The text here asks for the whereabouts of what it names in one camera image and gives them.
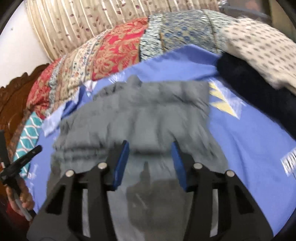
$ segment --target blue patterned cloth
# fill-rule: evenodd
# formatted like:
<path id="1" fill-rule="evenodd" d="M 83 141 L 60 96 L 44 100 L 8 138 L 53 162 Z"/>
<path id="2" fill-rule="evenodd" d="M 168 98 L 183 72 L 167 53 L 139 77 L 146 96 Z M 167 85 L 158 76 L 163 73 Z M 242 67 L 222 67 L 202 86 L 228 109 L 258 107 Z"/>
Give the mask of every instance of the blue patterned cloth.
<path id="1" fill-rule="evenodd" d="M 194 44 L 217 52 L 211 23 L 202 10 L 164 13 L 160 37 L 164 51 Z"/>
<path id="2" fill-rule="evenodd" d="M 231 24 L 234 21 L 233 17 L 227 16 L 223 13 L 211 11 L 204 9 L 203 13 L 208 17 L 213 35 L 215 38 L 216 48 L 218 53 L 222 53 L 222 49 L 225 49 L 223 46 L 225 45 L 226 39 L 223 36 L 223 32 L 221 31 L 224 27 Z"/>
<path id="3" fill-rule="evenodd" d="M 17 149 L 13 157 L 13 161 L 16 161 L 18 158 L 25 155 L 35 147 L 39 137 L 39 130 L 41 129 L 41 126 L 42 120 L 36 115 L 35 112 L 33 112 L 24 126 L 19 142 L 17 144 Z M 22 168 L 20 172 L 20 176 L 22 178 L 27 177 L 29 168 L 30 163 L 26 164 Z"/>
<path id="4" fill-rule="evenodd" d="M 160 40 L 162 17 L 162 14 L 154 14 L 149 16 L 148 28 L 140 40 L 141 61 L 163 54 Z"/>

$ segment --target human hand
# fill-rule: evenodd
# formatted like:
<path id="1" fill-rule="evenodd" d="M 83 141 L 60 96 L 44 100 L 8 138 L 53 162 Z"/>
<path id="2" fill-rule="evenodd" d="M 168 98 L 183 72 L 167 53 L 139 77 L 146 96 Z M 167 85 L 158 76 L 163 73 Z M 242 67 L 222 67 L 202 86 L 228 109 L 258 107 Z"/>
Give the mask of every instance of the human hand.
<path id="1" fill-rule="evenodd" d="M 32 195 L 29 193 L 29 189 L 27 188 L 24 179 L 18 178 L 17 183 L 21 189 L 20 200 L 22 202 L 22 207 L 28 210 L 32 210 L 35 205 L 35 202 L 33 201 Z M 10 187 L 6 187 L 6 194 L 8 196 L 8 201 L 10 203 L 11 208 L 19 215 L 24 216 L 24 214 L 15 202 L 13 190 Z"/>

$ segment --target gray cloth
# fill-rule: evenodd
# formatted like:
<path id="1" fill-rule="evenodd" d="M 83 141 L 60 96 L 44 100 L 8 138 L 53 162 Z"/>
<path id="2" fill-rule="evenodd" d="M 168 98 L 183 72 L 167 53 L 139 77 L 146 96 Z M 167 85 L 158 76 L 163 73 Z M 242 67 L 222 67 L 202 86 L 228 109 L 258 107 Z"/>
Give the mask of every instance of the gray cloth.
<path id="1" fill-rule="evenodd" d="M 122 185 L 108 192 L 118 240 L 181 240 L 192 195 L 179 186 L 171 144 L 176 139 L 196 162 L 225 172 L 227 160 L 206 126 L 209 111 L 206 81 L 142 83 L 131 76 L 108 86 L 61 122 L 48 191 L 66 170 L 88 171 L 128 140 Z"/>

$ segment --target beige curtain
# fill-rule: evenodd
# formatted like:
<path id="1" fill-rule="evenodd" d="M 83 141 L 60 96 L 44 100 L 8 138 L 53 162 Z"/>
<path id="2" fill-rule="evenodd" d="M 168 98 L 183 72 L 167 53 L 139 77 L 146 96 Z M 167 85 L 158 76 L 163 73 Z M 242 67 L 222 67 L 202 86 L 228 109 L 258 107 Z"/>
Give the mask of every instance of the beige curtain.
<path id="1" fill-rule="evenodd" d="M 218 11 L 216 0 L 27 0 L 26 7 L 51 60 L 131 19 L 191 9 Z"/>

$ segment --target silver bolt head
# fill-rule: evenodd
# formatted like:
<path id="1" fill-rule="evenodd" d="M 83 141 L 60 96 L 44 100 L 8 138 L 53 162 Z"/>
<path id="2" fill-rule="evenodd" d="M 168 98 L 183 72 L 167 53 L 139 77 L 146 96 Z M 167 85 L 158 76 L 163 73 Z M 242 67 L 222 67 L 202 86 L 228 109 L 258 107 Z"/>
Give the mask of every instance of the silver bolt head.
<path id="1" fill-rule="evenodd" d="M 226 171 L 226 175 L 229 177 L 234 177 L 235 173 L 233 170 L 228 170 L 228 171 Z"/>
<path id="2" fill-rule="evenodd" d="M 193 168 L 196 170 L 200 170 L 200 169 L 202 169 L 202 167 L 203 167 L 202 164 L 199 162 L 196 162 L 193 164 Z"/>
<path id="3" fill-rule="evenodd" d="M 101 170 L 107 168 L 107 166 L 108 166 L 108 165 L 107 165 L 106 162 L 100 162 L 100 163 L 98 164 L 98 168 L 101 169 Z"/>
<path id="4" fill-rule="evenodd" d="M 74 175 L 74 171 L 73 170 L 66 171 L 66 177 L 71 177 L 73 175 Z"/>

